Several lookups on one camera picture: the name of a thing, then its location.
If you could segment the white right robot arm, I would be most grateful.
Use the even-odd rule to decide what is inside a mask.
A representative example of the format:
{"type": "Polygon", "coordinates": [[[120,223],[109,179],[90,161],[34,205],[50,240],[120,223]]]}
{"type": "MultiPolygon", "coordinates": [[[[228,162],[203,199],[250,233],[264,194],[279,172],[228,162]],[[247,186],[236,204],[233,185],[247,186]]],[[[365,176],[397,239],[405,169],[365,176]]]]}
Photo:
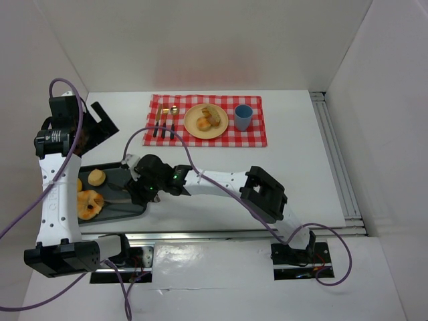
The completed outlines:
{"type": "Polygon", "coordinates": [[[228,173],[194,169],[191,165],[171,167],[153,154],[128,154],[121,166],[130,172],[125,188],[136,205],[154,201],[159,191],[173,196],[236,198],[255,219],[274,226],[291,261],[305,261],[314,255],[316,236],[292,211],[284,186],[261,167],[228,173]]]}

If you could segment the twisted orange white pastry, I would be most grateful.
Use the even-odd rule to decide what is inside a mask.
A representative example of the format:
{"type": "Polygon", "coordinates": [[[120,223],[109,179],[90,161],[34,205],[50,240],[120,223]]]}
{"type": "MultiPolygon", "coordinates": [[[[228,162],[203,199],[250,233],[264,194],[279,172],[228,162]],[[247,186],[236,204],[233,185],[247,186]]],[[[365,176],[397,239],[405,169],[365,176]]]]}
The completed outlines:
{"type": "Polygon", "coordinates": [[[104,206],[104,198],[95,190],[80,191],[77,194],[78,218],[84,221],[97,216],[104,206]]]}

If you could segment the sliced bread piece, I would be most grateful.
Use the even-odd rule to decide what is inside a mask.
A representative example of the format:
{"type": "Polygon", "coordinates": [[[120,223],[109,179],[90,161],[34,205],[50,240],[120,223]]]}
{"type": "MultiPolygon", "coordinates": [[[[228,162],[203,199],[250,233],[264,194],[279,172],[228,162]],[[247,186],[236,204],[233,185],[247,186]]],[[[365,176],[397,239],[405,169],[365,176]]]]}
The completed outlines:
{"type": "Polygon", "coordinates": [[[206,105],[201,109],[204,117],[211,126],[219,126],[221,122],[220,114],[214,106],[206,105]]]}

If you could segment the beige round plate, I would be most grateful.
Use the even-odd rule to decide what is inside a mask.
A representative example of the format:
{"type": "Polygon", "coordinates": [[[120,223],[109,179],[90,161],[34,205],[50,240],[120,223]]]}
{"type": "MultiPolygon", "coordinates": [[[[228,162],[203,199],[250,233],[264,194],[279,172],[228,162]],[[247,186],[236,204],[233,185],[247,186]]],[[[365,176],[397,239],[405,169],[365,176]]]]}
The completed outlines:
{"type": "Polygon", "coordinates": [[[220,108],[217,105],[214,105],[214,104],[198,104],[198,105],[190,108],[187,111],[187,113],[185,114],[184,126],[190,135],[192,135],[196,138],[203,139],[203,140],[209,140],[209,139],[213,139],[213,138],[217,138],[218,136],[221,136],[227,130],[227,127],[229,126],[229,119],[228,119],[226,111],[224,111],[222,108],[220,108]],[[203,131],[200,131],[197,129],[195,123],[199,117],[204,116],[201,109],[203,107],[205,107],[206,105],[214,106],[217,109],[217,111],[221,117],[221,122],[220,122],[219,126],[211,126],[211,128],[209,130],[203,132],[203,131]]]}

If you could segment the blue cup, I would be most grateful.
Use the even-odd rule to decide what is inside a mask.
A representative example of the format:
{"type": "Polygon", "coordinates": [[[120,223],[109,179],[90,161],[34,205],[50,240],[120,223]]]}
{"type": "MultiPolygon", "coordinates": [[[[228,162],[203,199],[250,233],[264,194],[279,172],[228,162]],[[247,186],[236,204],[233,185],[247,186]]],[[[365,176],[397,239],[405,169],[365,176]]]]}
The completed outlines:
{"type": "Polygon", "coordinates": [[[240,104],[234,110],[234,125],[239,131],[246,131],[251,124],[253,109],[247,104],[240,104]]]}

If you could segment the orange glazed bagel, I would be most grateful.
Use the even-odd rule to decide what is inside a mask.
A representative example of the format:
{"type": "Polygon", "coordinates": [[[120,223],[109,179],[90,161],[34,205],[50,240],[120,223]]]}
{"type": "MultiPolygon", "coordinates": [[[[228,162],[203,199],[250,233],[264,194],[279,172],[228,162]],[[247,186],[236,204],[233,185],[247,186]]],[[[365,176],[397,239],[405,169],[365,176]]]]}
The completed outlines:
{"type": "Polygon", "coordinates": [[[83,189],[83,185],[80,179],[77,180],[77,192],[81,192],[83,189]]]}

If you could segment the small bread roll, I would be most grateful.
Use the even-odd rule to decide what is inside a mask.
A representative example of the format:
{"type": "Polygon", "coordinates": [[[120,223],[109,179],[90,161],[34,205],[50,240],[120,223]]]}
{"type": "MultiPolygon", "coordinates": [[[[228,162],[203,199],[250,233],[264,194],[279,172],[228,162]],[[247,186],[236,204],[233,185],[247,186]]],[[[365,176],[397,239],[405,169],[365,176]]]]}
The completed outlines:
{"type": "Polygon", "coordinates": [[[204,116],[199,117],[196,120],[195,124],[196,124],[197,129],[200,131],[203,131],[203,132],[205,132],[211,128],[211,123],[204,116]]]}

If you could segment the aluminium table edge rail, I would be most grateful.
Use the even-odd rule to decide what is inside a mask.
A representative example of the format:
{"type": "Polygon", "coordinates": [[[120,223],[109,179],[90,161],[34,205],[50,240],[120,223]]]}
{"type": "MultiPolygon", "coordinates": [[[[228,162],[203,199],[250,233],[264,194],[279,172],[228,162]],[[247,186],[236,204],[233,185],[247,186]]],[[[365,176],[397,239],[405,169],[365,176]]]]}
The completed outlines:
{"type": "MultiPolygon", "coordinates": [[[[334,229],[341,237],[365,237],[366,229],[363,227],[345,227],[334,229]]],[[[327,229],[313,229],[316,239],[325,240],[335,238],[333,232],[327,229]]],[[[84,241],[97,239],[103,234],[83,234],[84,241]]],[[[268,240],[271,243],[279,243],[268,231],[203,231],[188,233],[126,233],[126,237],[132,246],[152,245],[158,242],[172,243],[195,243],[195,242],[213,242],[213,241],[253,241],[268,240]]]]}

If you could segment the red white checkered cloth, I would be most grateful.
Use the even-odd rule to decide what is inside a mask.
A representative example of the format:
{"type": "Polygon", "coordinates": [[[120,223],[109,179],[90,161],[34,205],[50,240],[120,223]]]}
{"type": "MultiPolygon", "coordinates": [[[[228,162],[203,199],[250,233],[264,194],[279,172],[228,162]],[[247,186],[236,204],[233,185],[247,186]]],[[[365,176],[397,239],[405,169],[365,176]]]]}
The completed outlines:
{"type": "Polygon", "coordinates": [[[169,107],[167,127],[171,127],[173,105],[179,107],[179,115],[175,118],[175,132],[183,138],[190,147],[266,147],[268,145],[265,122],[263,117],[262,99],[260,96],[218,96],[218,95],[170,95],[153,94],[150,99],[146,125],[154,126],[159,104],[169,107]],[[198,104],[214,104],[226,111],[229,126],[217,138],[203,140],[190,135],[184,126],[184,117],[187,111],[198,104]],[[234,110],[240,104],[247,104],[253,109],[251,124],[246,131],[239,131],[234,125],[234,110]]]}

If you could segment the round flat bun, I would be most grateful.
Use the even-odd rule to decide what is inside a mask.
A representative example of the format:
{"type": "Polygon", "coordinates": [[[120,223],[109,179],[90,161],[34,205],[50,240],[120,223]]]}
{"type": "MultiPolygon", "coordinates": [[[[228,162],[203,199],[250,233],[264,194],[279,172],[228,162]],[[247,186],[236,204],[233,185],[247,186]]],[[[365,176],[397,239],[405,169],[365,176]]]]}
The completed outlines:
{"type": "Polygon", "coordinates": [[[106,174],[100,169],[94,169],[88,175],[88,183],[94,187],[100,186],[106,180],[106,174]]]}

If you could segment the black baking tray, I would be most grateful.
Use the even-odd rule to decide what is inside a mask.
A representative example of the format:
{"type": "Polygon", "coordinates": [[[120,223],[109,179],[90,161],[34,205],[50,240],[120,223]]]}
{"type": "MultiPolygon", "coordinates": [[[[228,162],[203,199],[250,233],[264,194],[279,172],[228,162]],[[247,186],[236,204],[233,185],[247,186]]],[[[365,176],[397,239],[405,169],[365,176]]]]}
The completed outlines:
{"type": "MultiPolygon", "coordinates": [[[[125,186],[125,184],[131,179],[130,172],[128,170],[122,169],[121,164],[116,163],[107,163],[101,165],[90,165],[81,167],[79,170],[78,178],[81,180],[83,185],[83,190],[95,190],[97,193],[100,193],[100,189],[106,183],[114,183],[116,185],[125,186]],[[88,175],[94,169],[100,169],[106,174],[106,180],[100,186],[94,187],[88,183],[88,175]]],[[[101,212],[91,220],[81,220],[78,218],[78,224],[80,226],[87,224],[101,223],[111,220],[122,220],[130,219],[133,217],[141,216],[146,211],[146,207],[135,204],[119,204],[119,205],[108,205],[105,203],[101,212]]]]}

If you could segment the right side aluminium rail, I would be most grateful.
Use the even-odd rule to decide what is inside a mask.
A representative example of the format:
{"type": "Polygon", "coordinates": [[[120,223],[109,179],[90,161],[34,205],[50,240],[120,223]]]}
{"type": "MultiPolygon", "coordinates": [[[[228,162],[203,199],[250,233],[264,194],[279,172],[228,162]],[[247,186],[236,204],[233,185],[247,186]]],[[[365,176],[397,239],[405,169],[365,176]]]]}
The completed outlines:
{"type": "Polygon", "coordinates": [[[342,232],[342,234],[366,235],[364,221],[328,111],[325,93],[309,92],[309,94],[346,222],[346,227],[340,227],[340,229],[348,230],[348,232],[342,232]]]}

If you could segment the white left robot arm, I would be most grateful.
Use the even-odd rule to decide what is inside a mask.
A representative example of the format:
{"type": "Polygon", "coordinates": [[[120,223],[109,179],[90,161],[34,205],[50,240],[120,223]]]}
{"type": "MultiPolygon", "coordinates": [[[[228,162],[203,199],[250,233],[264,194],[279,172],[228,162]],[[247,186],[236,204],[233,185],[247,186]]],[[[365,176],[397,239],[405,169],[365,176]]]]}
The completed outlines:
{"type": "Polygon", "coordinates": [[[77,96],[49,99],[51,116],[34,139],[35,154],[42,173],[42,212],[33,249],[24,252],[24,262],[47,278],[96,271],[104,261],[122,255],[126,238],[104,235],[84,241],[78,225],[77,180],[79,148],[85,124],[94,119],[84,112],[77,96]]]}

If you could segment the silver metal tongs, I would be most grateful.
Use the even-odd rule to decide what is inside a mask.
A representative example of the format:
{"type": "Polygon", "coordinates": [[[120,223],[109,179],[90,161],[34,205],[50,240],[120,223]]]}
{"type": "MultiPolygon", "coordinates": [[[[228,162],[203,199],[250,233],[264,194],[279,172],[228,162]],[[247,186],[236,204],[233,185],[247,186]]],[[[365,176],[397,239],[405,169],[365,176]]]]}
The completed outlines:
{"type": "Polygon", "coordinates": [[[109,205],[132,203],[130,193],[125,189],[125,187],[114,183],[106,183],[100,189],[100,194],[103,196],[104,202],[109,205]]]}

